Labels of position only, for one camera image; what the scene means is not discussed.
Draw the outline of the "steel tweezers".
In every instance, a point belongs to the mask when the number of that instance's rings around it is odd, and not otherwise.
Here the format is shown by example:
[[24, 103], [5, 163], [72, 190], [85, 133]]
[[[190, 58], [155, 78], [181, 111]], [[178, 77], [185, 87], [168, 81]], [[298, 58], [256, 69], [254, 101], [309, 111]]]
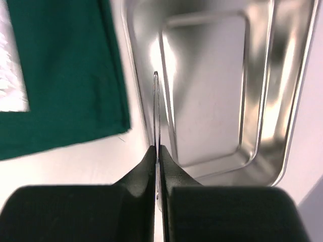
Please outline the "steel tweezers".
[[160, 202], [160, 165], [159, 165], [159, 147], [160, 147], [160, 90], [158, 71], [153, 72], [153, 137], [156, 150], [156, 200]]

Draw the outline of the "stainless steel tray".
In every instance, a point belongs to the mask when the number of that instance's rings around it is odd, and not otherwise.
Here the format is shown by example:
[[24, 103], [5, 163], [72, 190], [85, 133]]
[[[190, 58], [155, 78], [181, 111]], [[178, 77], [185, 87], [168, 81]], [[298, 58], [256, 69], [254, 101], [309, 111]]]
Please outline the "stainless steel tray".
[[149, 143], [205, 186], [276, 186], [321, 1], [123, 1]]

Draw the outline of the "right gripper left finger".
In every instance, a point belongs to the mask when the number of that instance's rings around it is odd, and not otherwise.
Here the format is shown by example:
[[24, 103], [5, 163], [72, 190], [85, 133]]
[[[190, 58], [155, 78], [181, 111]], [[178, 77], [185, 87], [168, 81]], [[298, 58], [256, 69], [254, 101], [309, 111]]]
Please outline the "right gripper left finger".
[[4, 206], [5, 241], [153, 241], [156, 148], [111, 185], [24, 186]]

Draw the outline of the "suture packet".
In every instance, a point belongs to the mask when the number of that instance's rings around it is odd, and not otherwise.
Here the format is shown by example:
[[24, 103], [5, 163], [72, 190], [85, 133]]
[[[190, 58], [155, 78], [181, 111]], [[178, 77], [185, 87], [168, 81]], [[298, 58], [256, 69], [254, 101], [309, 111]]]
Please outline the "suture packet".
[[6, 1], [1, 1], [1, 112], [28, 112], [29, 102]]

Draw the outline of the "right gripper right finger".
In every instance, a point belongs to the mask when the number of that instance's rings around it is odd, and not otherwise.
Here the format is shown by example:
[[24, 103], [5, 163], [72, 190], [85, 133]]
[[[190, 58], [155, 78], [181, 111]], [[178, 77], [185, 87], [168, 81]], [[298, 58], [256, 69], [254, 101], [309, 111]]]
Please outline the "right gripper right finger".
[[274, 187], [203, 186], [158, 148], [165, 241], [309, 241], [293, 200]]

